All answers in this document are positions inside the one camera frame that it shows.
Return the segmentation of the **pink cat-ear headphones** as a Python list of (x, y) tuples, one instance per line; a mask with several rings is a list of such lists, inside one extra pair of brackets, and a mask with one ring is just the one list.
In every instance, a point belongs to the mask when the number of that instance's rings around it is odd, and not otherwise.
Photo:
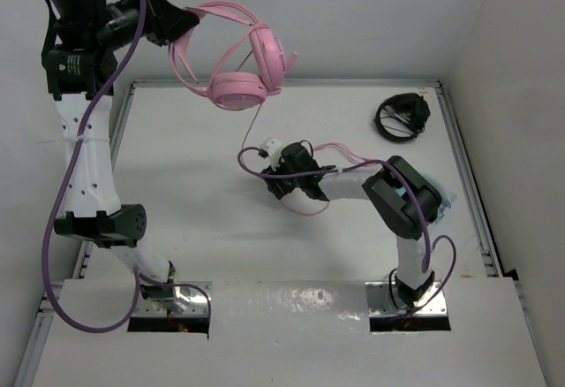
[(170, 68), (189, 91), (229, 111), (261, 106), (269, 96), (281, 93), (298, 54), (286, 54), (282, 42), (255, 12), (231, 1), (210, 1), (185, 9), (200, 19), (211, 15), (248, 27), (222, 54), (205, 86), (200, 84), (187, 56), (194, 30), (170, 44)]

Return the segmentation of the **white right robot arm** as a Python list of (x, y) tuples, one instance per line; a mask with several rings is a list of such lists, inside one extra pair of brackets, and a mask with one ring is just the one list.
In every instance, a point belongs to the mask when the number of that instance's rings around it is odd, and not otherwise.
[(416, 306), (434, 281), (428, 229), (443, 199), (433, 184), (400, 156), (390, 157), (378, 171), (365, 166), (339, 171), (335, 166), (318, 165), (298, 142), (284, 146), (274, 139), (260, 145), (260, 155), (269, 160), (261, 175), (277, 200), (299, 189), (316, 201), (371, 202), (395, 234), (397, 295), (406, 306)]

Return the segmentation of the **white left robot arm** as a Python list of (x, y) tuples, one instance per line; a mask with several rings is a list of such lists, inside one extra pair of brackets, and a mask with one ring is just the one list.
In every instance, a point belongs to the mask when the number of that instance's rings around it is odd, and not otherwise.
[(67, 170), (48, 232), (108, 249), (158, 283), (171, 264), (143, 242), (147, 213), (123, 204), (113, 178), (109, 116), (114, 83), (141, 39), (168, 46), (200, 20), (167, 0), (44, 0), (41, 50), (48, 92), (64, 136)]

